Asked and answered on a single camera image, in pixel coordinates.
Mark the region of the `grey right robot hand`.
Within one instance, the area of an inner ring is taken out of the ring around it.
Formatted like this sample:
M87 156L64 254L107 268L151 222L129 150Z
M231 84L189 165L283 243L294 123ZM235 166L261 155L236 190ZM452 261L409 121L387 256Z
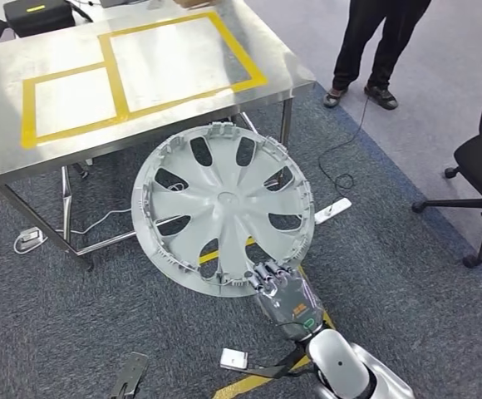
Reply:
M264 314L289 340L306 340L324 324L320 299L296 266L270 259L247 270L244 278Z

